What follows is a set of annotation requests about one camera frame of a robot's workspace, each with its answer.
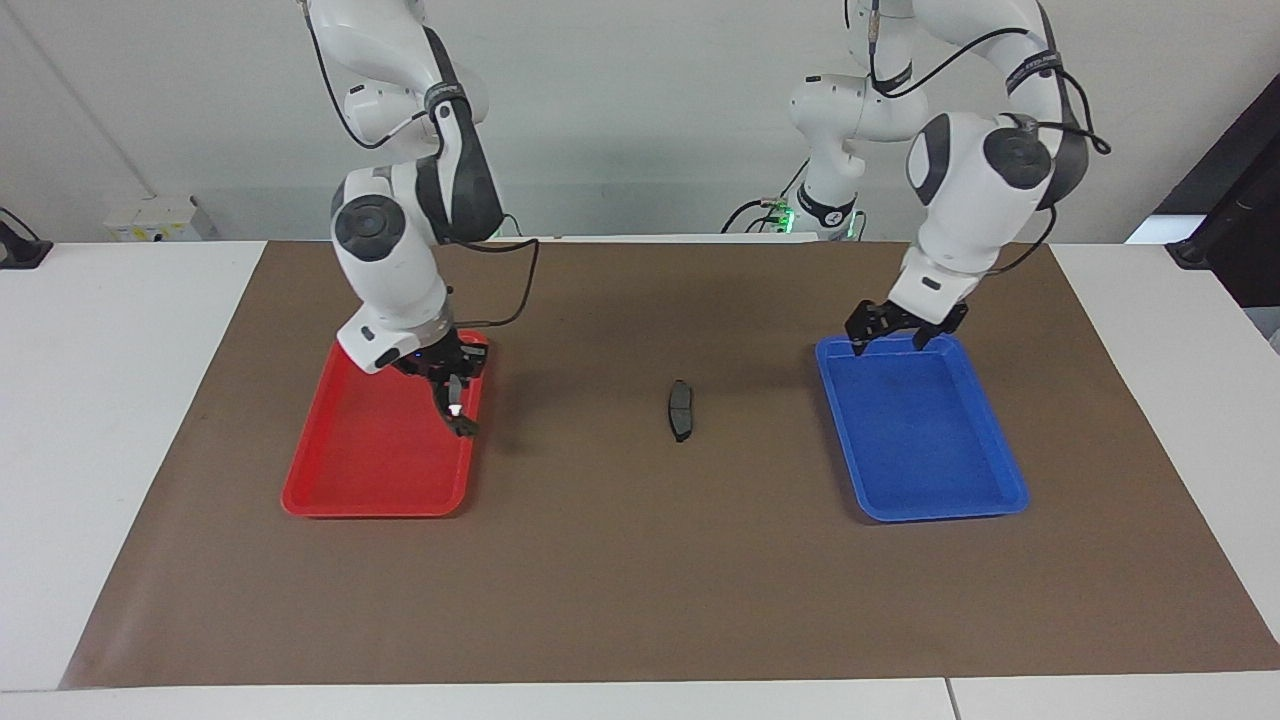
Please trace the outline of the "blue plastic tray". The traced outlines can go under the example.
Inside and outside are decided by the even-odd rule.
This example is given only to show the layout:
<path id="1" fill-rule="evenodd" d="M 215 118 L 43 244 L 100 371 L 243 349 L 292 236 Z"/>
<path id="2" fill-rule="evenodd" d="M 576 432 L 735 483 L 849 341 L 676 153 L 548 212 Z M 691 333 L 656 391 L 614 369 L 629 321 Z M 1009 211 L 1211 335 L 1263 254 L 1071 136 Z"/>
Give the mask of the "blue plastic tray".
<path id="1" fill-rule="evenodd" d="M 1000 518 L 1029 489 L 964 346 L 916 348 L 909 333 L 855 354 L 845 336 L 815 345 L 858 503 L 883 523 Z"/>

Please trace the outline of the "red plastic tray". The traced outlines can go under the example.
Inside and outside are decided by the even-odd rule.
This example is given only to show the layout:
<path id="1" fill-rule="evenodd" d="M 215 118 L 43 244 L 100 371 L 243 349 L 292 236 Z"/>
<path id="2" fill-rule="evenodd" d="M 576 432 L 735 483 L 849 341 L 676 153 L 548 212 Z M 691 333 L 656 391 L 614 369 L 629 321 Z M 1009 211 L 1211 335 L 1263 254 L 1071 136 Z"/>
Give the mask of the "red plastic tray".
<path id="1" fill-rule="evenodd" d="M 308 519 L 438 519 L 468 493 L 477 439 L 440 419 L 429 383 L 367 374 L 332 343 L 282 488 Z"/>

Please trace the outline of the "black monitor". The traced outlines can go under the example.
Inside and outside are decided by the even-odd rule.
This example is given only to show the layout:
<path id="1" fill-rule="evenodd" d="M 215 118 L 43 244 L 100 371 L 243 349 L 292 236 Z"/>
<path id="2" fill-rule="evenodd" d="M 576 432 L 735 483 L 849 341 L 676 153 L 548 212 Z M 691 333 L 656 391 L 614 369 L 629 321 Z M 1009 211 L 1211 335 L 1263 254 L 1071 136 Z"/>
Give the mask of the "black monitor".
<path id="1" fill-rule="evenodd" d="M 1202 220 L 1165 250 L 1242 307 L 1280 307 L 1280 73 L 1165 199 Z"/>

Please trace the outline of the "black table clamp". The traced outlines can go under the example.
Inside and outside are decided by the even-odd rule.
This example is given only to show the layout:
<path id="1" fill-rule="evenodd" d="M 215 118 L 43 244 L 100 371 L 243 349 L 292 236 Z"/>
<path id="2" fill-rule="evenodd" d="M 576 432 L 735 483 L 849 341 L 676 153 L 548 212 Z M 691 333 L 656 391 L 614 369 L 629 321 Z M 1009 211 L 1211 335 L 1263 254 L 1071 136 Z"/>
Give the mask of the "black table clamp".
<path id="1" fill-rule="evenodd" d="M 44 240 L 15 213 L 0 205 L 0 269 L 38 268 L 54 242 Z"/>

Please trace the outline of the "curved shiny-edged brake pad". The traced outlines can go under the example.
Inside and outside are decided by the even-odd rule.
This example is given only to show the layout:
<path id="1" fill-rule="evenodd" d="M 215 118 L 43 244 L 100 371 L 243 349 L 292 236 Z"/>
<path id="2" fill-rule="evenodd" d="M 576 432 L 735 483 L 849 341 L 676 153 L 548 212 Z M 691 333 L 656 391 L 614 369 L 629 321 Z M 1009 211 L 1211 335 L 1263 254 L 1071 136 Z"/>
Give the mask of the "curved shiny-edged brake pad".
<path id="1" fill-rule="evenodd" d="M 445 424 L 458 437 L 474 437 L 479 432 L 479 424 L 465 414 L 465 404 L 460 401 L 460 377 L 451 375 L 451 391 L 453 401 L 453 415 L 445 416 Z"/>

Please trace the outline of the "brown paper table mat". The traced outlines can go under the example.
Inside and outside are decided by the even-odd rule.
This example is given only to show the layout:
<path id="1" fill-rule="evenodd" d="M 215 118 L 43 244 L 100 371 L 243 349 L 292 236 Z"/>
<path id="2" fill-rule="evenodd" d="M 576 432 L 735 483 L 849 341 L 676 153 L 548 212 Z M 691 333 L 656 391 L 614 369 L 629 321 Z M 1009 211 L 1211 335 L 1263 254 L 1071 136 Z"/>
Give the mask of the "brown paper table mat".
<path id="1" fill-rule="evenodd" d="M 959 332 L 1029 507 L 859 511 L 814 346 L 901 255 L 549 243 L 524 318 L 492 334 L 461 511 L 334 521 L 280 493 L 355 297 L 328 245 L 270 243 L 61 685 L 1280 669 L 1048 252 L 984 281 Z"/>

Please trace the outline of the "white wall socket box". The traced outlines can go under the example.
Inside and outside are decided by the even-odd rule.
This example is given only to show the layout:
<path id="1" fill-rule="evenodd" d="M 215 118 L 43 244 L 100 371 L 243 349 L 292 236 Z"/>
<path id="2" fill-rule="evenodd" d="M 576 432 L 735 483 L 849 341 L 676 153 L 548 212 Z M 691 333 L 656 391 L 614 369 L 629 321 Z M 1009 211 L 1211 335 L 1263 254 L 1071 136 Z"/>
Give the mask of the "white wall socket box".
<path id="1" fill-rule="evenodd" d="M 114 208 L 102 228 L 116 242 L 204 242 L 221 236 L 195 196 L 157 196 Z"/>

